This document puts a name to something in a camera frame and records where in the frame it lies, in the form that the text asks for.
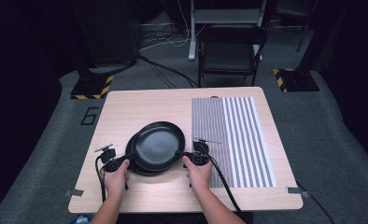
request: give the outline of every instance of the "forearm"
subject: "forearm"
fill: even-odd
[[[120,213],[120,205],[122,204],[121,196],[110,196],[99,208],[96,216],[92,219],[91,224],[115,224],[117,223]]]
[[[210,189],[195,191],[194,193],[209,224],[245,223],[229,210]]]

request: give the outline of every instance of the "human hand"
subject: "human hand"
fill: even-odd
[[[190,179],[192,190],[195,193],[206,189],[209,190],[211,170],[213,168],[211,161],[205,165],[197,166],[186,156],[183,156],[182,160],[189,171],[187,177]]]
[[[123,192],[125,192],[125,183],[129,180],[129,176],[125,174],[125,172],[129,163],[129,160],[123,161],[120,168],[113,173],[105,172],[103,168],[100,170],[100,174],[105,182],[108,197],[120,197]]]

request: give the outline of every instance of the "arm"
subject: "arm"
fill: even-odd
[[[190,179],[192,192],[198,203],[201,205],[207,222],[209,224],[245,223],[231,210],[229,210],[210,190],[209,182],[213,167],[211,161],[206,165],[196,166],[186,156],[184,156],[182,160],[189,170],[187,177]]]
[[[129,163],[128,160],[125,160],[114,173],[101,171],[101,175],[104,176],[107,197],[92,219],[91,224],[115,224],[117,222],[123,194],[125,193],[125,181],[128,180],[125,171]]]

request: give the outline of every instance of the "striped mat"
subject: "striped mat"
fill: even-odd
[[[192,137],[203,139],[230,188],[276,186],[252,97],[193,98]],[[214,172],[211,188],[223,188]]]

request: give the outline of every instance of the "black chair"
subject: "black chair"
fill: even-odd
[[[265,29],[268,27],[273,15],[300,21],[304,27],[300,45],[297,49],[297,52],[299,52],[317,4],[318,0],[269,0],[265,6],[262,27]]]
[[[209,25],[198,35],[198,86],[204,74],[257,75],[268,34],[258,26]],[[253,45],[259,46],[254,52]]]

